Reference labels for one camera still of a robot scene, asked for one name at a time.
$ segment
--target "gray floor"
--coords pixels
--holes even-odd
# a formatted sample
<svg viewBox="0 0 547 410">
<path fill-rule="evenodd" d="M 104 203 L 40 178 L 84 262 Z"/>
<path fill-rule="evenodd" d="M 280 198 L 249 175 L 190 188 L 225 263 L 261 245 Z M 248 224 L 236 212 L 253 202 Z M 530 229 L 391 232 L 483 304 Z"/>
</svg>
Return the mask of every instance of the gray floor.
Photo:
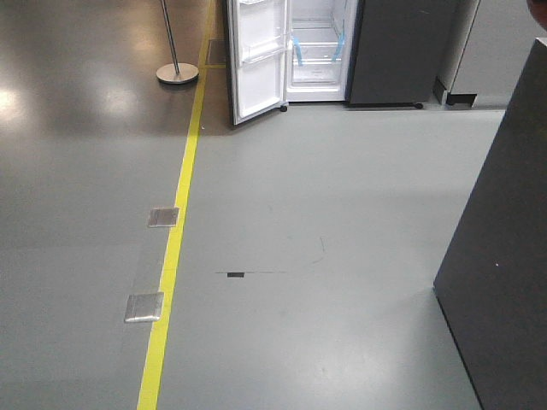
<svg viewBox="0 0 547 410">
<path fill-rule="evenodd" d="M 479 409 L 432 281 L 501 113 L 301 105 L 230 131 L 224 87 L 209 74 L 160 410 Z"/>
<path fill-rule="evenodd" d="M 171 2 L 194 63 L 204 4 Z M 135 408 L 195 87 L 156 80 L 156 0 L 3 1 L 0 44 L 0 408 Z"/>
<path fill-rule="evenodd" d="M 206 1 L 169 4 L 196 63 Z M 2 2 L 0 43 L 0 408 L 135 408 L 194 87 L 156 0 Z M 478 408 L 431 286 L 502 113 L 233 130 L 206 92 L 159 408 Z"/>
</svg>

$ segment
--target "stanchion base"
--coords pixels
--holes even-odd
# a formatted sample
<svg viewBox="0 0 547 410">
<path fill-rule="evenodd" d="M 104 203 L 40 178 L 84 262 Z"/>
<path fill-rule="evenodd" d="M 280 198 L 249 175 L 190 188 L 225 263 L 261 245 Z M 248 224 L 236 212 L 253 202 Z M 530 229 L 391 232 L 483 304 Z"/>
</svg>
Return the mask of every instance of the stanchion base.
<svg viewBox="0 0 547 410">
<path fill-rule="evenodd" d="M 167 64 L 156 71 L 156 77 L 162 83 L 185 84 L 193 81 L 199 75 L 196 66 L 184 62 L 179 63 L 179 70 L 180 73 L 177 74 L 174 71 L 174 64 Z"/>
</svg>

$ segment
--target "stanchion post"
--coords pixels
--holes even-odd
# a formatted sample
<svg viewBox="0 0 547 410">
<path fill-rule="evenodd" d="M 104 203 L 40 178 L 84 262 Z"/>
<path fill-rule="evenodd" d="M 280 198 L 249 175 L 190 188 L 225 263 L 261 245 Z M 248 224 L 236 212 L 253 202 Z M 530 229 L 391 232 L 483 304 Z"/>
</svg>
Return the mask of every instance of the stanchion post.
<svg viewBox="0 0 547 410">
<path fill-rule="evenodd" d="M 163 83 L 168 84 L 184 84 L 193 81 L 199 75 L 199 71 L 196 66 L 179 62 L 177 58 L 177 50 L 174 46 L 173 31 L 171 30 L 171 22 L 169 21 L 168 6 L 165 0 L 161 0 L 163 19 L 165 21 L 165 28 L 168 33 L 169 49 L 171 50 L 171 57 L 173 58 L 173 64 L 167 64 L 160 67 L 156 71 L 156 77 Z"/>
</svg>

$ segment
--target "metal floor plate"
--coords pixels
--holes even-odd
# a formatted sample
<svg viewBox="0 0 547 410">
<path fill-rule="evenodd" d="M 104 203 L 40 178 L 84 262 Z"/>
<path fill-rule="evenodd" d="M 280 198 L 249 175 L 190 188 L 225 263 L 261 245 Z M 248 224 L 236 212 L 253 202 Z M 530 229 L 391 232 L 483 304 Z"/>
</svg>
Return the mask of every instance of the metal floor plate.
<svg viewBox="0 0 547 410">
<path fill-rule="evenodd" d="M 162 316 L 163 292 L 130 295 L 127 300 L 126 323 L 155 322 Z"/>
<path fill-rule="evenodd" d="M 148 218 L 149 228 L 164 228 L 177 225 L 178 208 L 154 208 Z"/>
<path fill-rule="evenodd" d="M 226 64 L 226 49 L 224 40 L 209 40 L 207 64 Z"/>
</svg>

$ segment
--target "yellow stripe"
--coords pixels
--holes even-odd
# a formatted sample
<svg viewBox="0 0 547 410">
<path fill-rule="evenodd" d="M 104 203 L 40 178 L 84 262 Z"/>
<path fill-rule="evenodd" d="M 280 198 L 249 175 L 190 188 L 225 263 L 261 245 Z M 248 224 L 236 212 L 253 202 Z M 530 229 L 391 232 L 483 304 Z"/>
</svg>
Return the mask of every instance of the yellow stripe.
<svg viewBox="0 0 547 410">
<path fill-rule="evenodd" d="M 205 59 L 209 46 L 209 35 L 214 19 L 214 2 L 209 0 L 206 33 L 203 36 L 202 46 L 199 52 L 200 68 L 199 79 L 197 80 L 196 94 L 191 111 L 190 127 L 186 138 L 185 154 L 180 169 L 179 186 L 175 196 L 174 206 L 179 208 L 179 220 L 177 225 L 169 231 L 168 245 L 165 251 L 162 276 L 160 279 L 159 291 L 164 293 L 162 318 L 152 325 L 146 362 L 144 363 L 143 379 L 140 393 L 138 395 L 138 410 L 156 410 L 160 386 L 162 383 L 163 360 L 167 345 L 169 319 L 173 303 L 174 287 L 177 279 L 179 266 L 180 248 L 183 241 L 186 210 L 190 195 L 191 176 L 193 174 L 194 161 L 196 159 L 197 140 L 203 111 L 203 98 L 205 96 L 205 83 L 207 81 L 207 69 Z"/>
<path fill-rule="evenodd" d="M 220 68 L 226 68 L 226 64 L 208 64 L 207 66 L 203 66 L 204 68 L 213 68 L 213 69 L 220 69 Z"/>
</svg>

